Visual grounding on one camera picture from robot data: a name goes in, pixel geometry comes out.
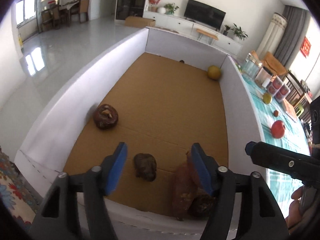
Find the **person's right hand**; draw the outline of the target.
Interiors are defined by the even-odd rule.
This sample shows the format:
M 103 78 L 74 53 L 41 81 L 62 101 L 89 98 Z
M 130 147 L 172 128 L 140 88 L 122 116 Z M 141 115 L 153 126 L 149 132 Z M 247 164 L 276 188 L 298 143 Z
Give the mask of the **person's right hand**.
M 304 187 L 296 189 L 291 195 L 293 202 L 289 206 L 289 215 L 285 218 L 285 222 L 289 230 L 294 228 L 302 220 L 302 215 L 299 211 L 300 199 L 303 195 Z

